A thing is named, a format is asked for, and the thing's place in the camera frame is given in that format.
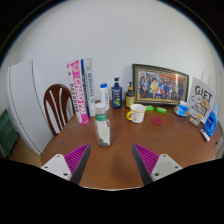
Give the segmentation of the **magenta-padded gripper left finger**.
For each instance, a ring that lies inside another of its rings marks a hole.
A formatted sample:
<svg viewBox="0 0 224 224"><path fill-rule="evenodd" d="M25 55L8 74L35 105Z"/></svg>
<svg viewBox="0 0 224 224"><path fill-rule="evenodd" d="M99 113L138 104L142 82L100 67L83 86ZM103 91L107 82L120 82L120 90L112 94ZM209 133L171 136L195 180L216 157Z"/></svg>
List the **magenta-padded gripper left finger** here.
<svg viewBox="0 0 224 224"><path fill-rule="evenodd" d="M66 155L56 154L42 166L42 169L65 180L79 184L90 154L91 146L87 143Z"/></svg>

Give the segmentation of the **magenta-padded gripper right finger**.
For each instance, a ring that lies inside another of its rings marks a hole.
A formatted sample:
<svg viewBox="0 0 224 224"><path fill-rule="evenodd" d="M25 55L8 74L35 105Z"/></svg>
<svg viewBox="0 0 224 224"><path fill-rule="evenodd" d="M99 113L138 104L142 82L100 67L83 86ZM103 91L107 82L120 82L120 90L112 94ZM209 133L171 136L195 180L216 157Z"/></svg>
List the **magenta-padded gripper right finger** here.
<svg viewBox="0 0 224 224"><path fill-rule="evenodd" d="M136 143L132 145L132 154L135 158L144 185L164 178L182 169L182 167L169 155L158 155Z"/></svg>

